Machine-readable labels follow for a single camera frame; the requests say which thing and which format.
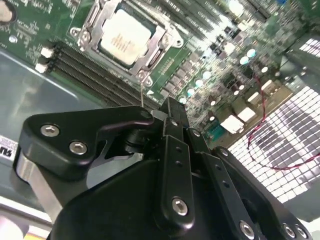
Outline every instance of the motherboard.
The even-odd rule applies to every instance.
[[[282,54],[319,10],[317,0],[0,0],[0,47],[103,107],[176,98],[216,141],[259,116],[259,90],[267,104],[290,95]]]

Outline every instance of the perforated metal panel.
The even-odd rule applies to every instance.
[[[250,158],[248,136],[229,150],[275,196],[284,203],[311,188],[320,176],[320,157],[299,168],[273,170],[262,167],[290,167],[320,152],[320,95],[309,87],[270,114],[254,135]]]

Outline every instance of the red wire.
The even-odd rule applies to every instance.
[[[255,81],[257,82],[257,84],[258,84],[258,86],[259,86],[259,91],[260,91],[261,98],[262,98],[263,116],[262,116],[262,120],[261,120],[261,121],[259,122],[259,124],[250,132],[249,137],[248,137],[248,145],[247,145],[247,148],[246,148],[246,149],[248,150],[251,159],[252,159],[253,161],[255,161],[257,164],[259,164],[260,166],[264,167],[264,168],[269,168],[269,169],[278,170],[278,171],[286,171],[286,170],[290,170],[290,169],[299,168],[299,167],[301,167],[302,165],[307,164],[307,163],[313,161],[313,160],[316,159],[317,157],[320,157],[320,153],[318,153],[317,155],[315,155],[315,156],[313,156],[313,157],[310,157],[308,160],[306,160],[306,161],[304,161],[304,162],[302,162],[302,163],[299,163],[299,164],[296,164],[296,165],[293,165],[293,166],[287,166],[287,167],[268,166],[268,165],[264,165],[264,164],[262,164],[261,162],[258,162],[258,161],[256,161],[256,160],[254,159],[254,157],[251,155],[250,146],[251,146],[252,140],[254,139],[254,134],[255,134],[255,132],[257,132],[257,131],[262,127],[262,125],[265,123],[266,118],[267,118],[267,114],[266,114],[266,99],[265,99],[265,93],[264,93],[264,91],[262,90],[262,86],[261,86],[260,79],[259,79],[258,76],[256,76],[256,75],[253,75],[253,78],[255,79]]]

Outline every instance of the cpu socket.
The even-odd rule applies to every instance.
[[[170,48],[184,45],[159,11],[134,0],[96,0],[82,28],[70,34],[81,51],[134,82],[145,82]]]

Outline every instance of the sticker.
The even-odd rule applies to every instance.
[[[18,143],[0,135],[0,158],[15,160]]]

